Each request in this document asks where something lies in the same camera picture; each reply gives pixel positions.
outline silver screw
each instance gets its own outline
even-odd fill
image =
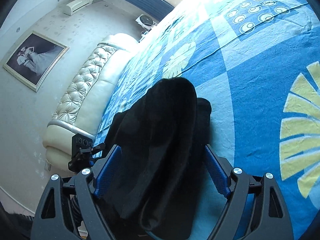
[[[51,176],[51,179],[52,180],[57,180],[59,178],[59,175],[58,174],[53,174],[52,176]]]
[[[89,173],[90,173],[90,169],[83,169],[82,171],[81,171],[81,173],[83,174],[83,175],[88,175]]]
[[[233,169],[233,172],[234,172],[235,174],[241,174],[241,173],[242,173],[242,170],[241,170],[240,168],[234,168],[234,169]]]
[[[273,175],[272,175],[270,172],[267,172],[267,173],[266,173],[266,177],[267,177],[268,179],[272,179],[272,178],[273,178]]]

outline patterned bedsheet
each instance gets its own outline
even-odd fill
[[[298,239],[320,208],[319,40],[306,0],[184,0],[128,63],[95,145],[155,82],[185,77],[211,102],[213,149],[275,176]],[[207,175],[190,239],[208,237],[224,204]]]

